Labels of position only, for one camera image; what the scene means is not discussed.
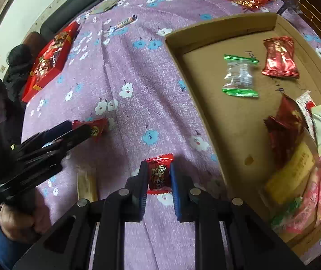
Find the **person's left hand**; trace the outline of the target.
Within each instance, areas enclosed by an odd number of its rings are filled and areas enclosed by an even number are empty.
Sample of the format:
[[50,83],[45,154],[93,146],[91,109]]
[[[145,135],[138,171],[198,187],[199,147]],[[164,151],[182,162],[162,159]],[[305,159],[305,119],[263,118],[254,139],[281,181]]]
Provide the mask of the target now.
[[49,207],[44,197],[35,189],[35,211],[25,215],[3,205],[0,212],[0,227],[7,238],[20,243],[32,243],[38,234],[46,233],[51,227]]

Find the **blue sleeve left forearm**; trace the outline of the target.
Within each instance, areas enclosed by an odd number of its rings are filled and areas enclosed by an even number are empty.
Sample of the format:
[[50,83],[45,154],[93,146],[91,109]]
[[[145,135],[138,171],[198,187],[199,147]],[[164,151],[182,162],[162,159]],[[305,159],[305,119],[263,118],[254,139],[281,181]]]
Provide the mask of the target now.
[[30,243],[10,240],[0,226],[0,265],[3,269],[11,270],[31,246]]

